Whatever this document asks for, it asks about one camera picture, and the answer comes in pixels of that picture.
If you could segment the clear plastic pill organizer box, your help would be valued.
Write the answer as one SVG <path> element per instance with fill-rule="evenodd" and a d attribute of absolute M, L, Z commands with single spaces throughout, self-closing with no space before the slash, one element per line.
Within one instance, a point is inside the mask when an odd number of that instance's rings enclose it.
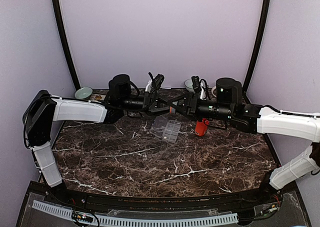
<path fill-rule="evenodd" d="M 163 116 L 157 116 L 150 128 L 150 133 L 169 143 L 175 143 L 180 133 L 182 123 L 176 120 L 169 120 Z"/>

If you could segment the black corner post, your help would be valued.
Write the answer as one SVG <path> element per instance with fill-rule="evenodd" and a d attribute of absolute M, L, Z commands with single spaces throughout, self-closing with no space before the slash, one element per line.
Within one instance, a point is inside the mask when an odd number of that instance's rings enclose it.
<path fill-rule="evenodd" d="M 58 34 L 62 46 L 62 50 L 64 53 L 64 57 L 67 63 L 68 71 L 73 83 L 73 86 L 75 90 L 79 90 L 81 88 L 78 75 L 76 73 L 76 68 L 73 62 L 72 54 L 70 51 L 69 43 L 67 40 L 67 34 L 65 31 L 64 21 L 63 21 L 63 15 L 62 15 L 62 9 L 60 5 L 60 0 L 51 0 L 53 5 L 53 11 L 55 16 L 55 21 L 58 29 Z"/>
<path fill-rule="evenodd" d="M 261 13 L 260 13 L 258 28 L 256 32 L 255 41 L 254 41 L 254 46 L 252 49 L 251 58 L 249 61 L 248 69 L 247 69 L 244 83 L 243 83 L 243 92 L 245 94 L 248 92 L 248 89 L 254 74 L 254 70 L 258 61 L 258 56 L 260 53 L 260 48 L 262 45 L 265 27 L 267 23 L 270 1 L 271 0 L 262 0 Z"/>

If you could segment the green ceramic bowl left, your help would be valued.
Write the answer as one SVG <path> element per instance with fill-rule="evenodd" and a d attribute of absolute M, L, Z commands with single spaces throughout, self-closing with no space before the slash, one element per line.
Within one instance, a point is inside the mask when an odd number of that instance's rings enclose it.
<path fill-rule="evenodd" d="M 93 94 L 91 87 L 82 87 L 74 93 L 74 97 L 78 101 L 89 101 Z"/>

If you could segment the black front rail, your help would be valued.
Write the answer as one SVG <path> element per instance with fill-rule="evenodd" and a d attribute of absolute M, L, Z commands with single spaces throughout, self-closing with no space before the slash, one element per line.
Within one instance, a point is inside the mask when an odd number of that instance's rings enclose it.
<path fill-rule="evenodd" d="M 50 189 L 43 183 L 31 181 L 25 193 L 19 217 L 22 218 L 25 211 L 31 208 L 28 202 L 32 194 L 53 204 L 66 204 L 77 210 L 98 212 L 111 209 L 149 212 L 218 209 L 219 211 L 245 212 L 258 205 L 270 203 L 280 203 L 285 211 L 292 212 L 293 209 L 297 209 L 304 212 L 306 208 L 297 184 L 290 183 L 284 190 L 285 192 L 278 198 L 271 195 L 267 199 L 258 198 L 259 189 L 257 188 L 207 196 L 142 198 L 95 194 L 71 190 L 65 186 Z"/>

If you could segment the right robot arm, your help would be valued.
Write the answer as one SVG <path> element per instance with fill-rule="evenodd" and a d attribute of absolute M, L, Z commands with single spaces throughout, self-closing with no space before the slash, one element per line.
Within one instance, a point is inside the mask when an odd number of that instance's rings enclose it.
<path fill-rule="evenodd" d="M 179 114 L 193 120 L 220 120 L 249 134 L 279 134 L 311 141 L 297 157 L 267 172 L 255 200 L 266 204 L 275 192 L 305 174 L 320 168 L 320 115 L 278 110 L 270 105 L 243 104 L 242 84 L 229 77 L 216 81 L 216 100 L 187 93 L 168 101 Z"/>

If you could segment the cream ceramic mug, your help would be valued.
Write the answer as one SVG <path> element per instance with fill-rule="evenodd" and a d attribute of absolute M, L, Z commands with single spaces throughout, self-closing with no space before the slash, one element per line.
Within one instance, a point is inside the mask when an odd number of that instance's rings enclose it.
<path fill-rule="evenodd" d="M 212 94 L 212 96 L 213 96 L 214 98 L 217 97 L 217 88 L 216 88 L 216 87 L 213 87 L 213 88 L 211 89 L 211 94 Z"/>

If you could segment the patterned coaster mat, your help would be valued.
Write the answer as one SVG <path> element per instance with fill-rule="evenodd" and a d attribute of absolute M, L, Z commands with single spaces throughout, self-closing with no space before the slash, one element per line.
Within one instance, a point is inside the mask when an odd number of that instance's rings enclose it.
<path fill-rule="evenodd" d="M 98 102 L 103 102 L 106 98 L 106 95 L 104 94 L 92 94 L 89 98 L 90 101 L 98 101 Z"/>

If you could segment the right black corner post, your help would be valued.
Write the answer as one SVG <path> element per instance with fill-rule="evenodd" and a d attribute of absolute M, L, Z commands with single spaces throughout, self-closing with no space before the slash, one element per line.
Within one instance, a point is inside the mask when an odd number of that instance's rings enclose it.
<path fill-rule="evenodd" d="M 248 92 L 248 89 L 254 74 L 254 70 L 258 61 L 258 56 L 260 53 L 260 48 L 262 45 L 265 27 L 267 23 L 270 1 L 271 0 L 262 0 L 261 13 L 260 13 L 258 28 L 256 32 L 255 41 L 254 41 L 254 46 L 252 49 L 251 58 L 249 61 L 248 69 L 247 69 L 244 83 L 243 83 L 243 92 L 245 94 Z"/>

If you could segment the white ceramic bowl back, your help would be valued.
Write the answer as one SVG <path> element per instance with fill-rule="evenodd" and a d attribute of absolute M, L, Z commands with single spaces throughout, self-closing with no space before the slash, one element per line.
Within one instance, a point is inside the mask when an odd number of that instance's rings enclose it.
<path fill-rule="evenodd" d="M 192 79 L 187 79 L 185 82 L 184 82 L 184 86 L 185 86 L 185 89 L 188 90 L 189 92 L 191 93 L 194 93 L 194 88 L 193 88 L 193 81 Z"/>

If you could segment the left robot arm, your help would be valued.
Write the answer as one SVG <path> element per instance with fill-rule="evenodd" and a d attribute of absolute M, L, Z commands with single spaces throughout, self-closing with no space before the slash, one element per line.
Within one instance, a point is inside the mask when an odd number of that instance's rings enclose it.
<path fill-rule="evenodd" d="M 60 205 L 67 205 L 70 193 L 62 186 L 51 145 L 52 123 L 83 121 L 114 124 L 129 113 L 159 116 L 169 112 L 168 102 L 160 97 L 159 90 L 165 77 L 151 76 L 143 93 L 132 94 L 136 85 L 127 74 L 116 75 L 109 82 L 109 91 L 103 101 L 78 100 L 60 97 L 41 90 L 32 100 L 22 117 L 23 141 L 32 151 L 36 167 L 51 190 L 51 197 Z"/>

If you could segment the left black corner post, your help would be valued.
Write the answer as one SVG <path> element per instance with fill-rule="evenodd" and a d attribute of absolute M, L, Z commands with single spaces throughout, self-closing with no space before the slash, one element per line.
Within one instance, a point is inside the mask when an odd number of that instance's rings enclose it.
<path fill-rule="evenodd" d="M 72 54 L 70 51 L 69 43 L 67 40 L 67 34 L 65 31 L 64 21 L 63 21 L 63 15 L 62 15 L 62 9 L 60 5 L 60 0 L 51 0 L 53 5 L 53 11 L 55 16 L 55 21 L 58 29 L 58 34 L 62 46 L 62 50 L 64 53 L 64 57 L 67 63 L 68 71 L 73 83 L 73 86 L 75 90 L 79 90 L 81 88 L 78 75 L 76 73 L 76 68 L 73 62 Z"/>

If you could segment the red pill bottle grey cap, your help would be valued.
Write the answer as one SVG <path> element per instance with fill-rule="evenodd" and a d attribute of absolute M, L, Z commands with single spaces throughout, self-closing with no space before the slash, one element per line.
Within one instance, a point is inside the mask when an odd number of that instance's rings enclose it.
<path fill-rule="evenodd" d="M 201 121 L 196 122 L 195 134 L 199 137 L 202 137 L 206 134 L 208 129 L 209 121 L 206 118 L 203 118 Z"/>

